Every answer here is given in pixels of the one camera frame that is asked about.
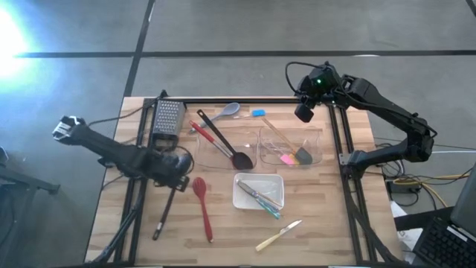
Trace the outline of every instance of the metal grater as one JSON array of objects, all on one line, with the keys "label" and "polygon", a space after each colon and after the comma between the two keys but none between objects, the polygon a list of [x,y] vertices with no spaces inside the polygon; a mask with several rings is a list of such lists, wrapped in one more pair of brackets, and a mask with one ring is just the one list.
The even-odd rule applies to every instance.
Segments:
[{"label": "metal grater", "polygon": [[185,117],[185,104],[180,101],[158,100],[152,130],[152,142],[158,149],[174,149]]}]

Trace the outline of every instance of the concrete floor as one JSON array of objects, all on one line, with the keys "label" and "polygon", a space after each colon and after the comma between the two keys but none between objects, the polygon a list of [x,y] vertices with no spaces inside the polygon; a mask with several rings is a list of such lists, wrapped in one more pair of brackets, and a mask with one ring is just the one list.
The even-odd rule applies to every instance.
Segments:
[{"label": "concrete floor", "polygon": [[[104,168],[86,149],[55,142],[51,131],[63,115],[116,116],[132,58],[6,60],[8,51],[134,51],[147,3],[0,1],[0,22],[11,37],[0,44],[0,65],[8,63],[0,66],[0,145],[10,152],[11,168],[61,184],[56,196],[36,197],[12,267],[83,261]],[[468,50],[476,49],[475,25],[464,0],[158,0],[144,51]],[[385,97],[426,118],[440,132],[436,143],[476,147],[475,56],[146,58],[132,95],[162,89],[175,96],[290,95],[283,76],[290,60],[329,60],[341,73],[366,77]],[[296,67],[290,75],[298,80],[308,72]],[[370,120],[376,137],[404,138],[376,116]],[[108,136],[114,128],[95,126]],[[409,173],[444,175],[474,162],[476,154],[441,153],[407,166]],[[462,187],[463,181],[436,189],[453,205]],[[431,203],[423,193],[405,210],[431,210]]]}]

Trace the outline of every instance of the white tray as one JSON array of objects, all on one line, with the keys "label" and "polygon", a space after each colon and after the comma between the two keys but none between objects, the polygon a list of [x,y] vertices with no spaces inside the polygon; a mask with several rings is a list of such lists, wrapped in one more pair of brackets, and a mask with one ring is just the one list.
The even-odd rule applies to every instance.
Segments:
[{"label": "white tray", "polygon": [[235,175],[233,182],[233,205],[235,208],[241,209],[261,209],[264,210],[254,200],[252,196],[247,194],[245,190],[238,186],[237,182],[241,180],[255,191],[259,191],[264,196],[269,197],[276,203],[280,204],[281,210],[284,206],[284,181],[283,177],[277,174],[252,174],[238,173]]}]

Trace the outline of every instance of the knife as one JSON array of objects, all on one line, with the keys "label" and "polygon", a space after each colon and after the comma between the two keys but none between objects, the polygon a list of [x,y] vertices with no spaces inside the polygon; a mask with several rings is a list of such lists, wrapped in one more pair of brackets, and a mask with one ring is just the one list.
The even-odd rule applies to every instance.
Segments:
[{"label": "knife", "polygon": [[276,220],[280,219],[280,211],[279,209],[275,208],[273,205],[267,203],[255,190],[249,187],[246,183],[239,180],[237,182],[238,186],[243,189],[247,194],[252,196],[258,204],[261,205],[269,214],[273,215]]},{"label": "knife", "polygon": [[278,239],[281,235],[284,235],[285,233],[287,233],[287,231],[293,229],[296,225],[298,225],[299,223],[301,223],[303,220],[295,220],[294,222],[292,222],[291,224],[289,224],[288,226],[282,228],[280,230],[280,233],[279,234],[275,234],[274,236],[268,238],[268,240],[265,240],[264,242],[262,242],[261,244],[259,244],[257,247],[256,247],[256,251],[259,252],[261,251],[262,249],[266,248],[267,246],[269,246],[269,244],[273,243],[273,241],[275,241],[276,239]]}]

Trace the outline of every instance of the black ladle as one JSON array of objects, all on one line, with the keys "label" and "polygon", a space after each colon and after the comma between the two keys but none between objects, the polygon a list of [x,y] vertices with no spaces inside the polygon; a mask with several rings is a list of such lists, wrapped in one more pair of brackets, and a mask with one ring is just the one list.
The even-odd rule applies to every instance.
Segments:
[{"label": "black ladle", "polygon": [[228,143],[226,138],[221,134],[221,132],[215,127],[212,121],[207,117],[207,115],[200,109],[196,112],[200,118],[207,124],[208,127],[215,133],[215,135],[222,141],[222,143],[230,150],[231,152],[231,162],[237,170],[248,170],[253,168],[253,162],[245,153],[237,152],[234,148]]}]

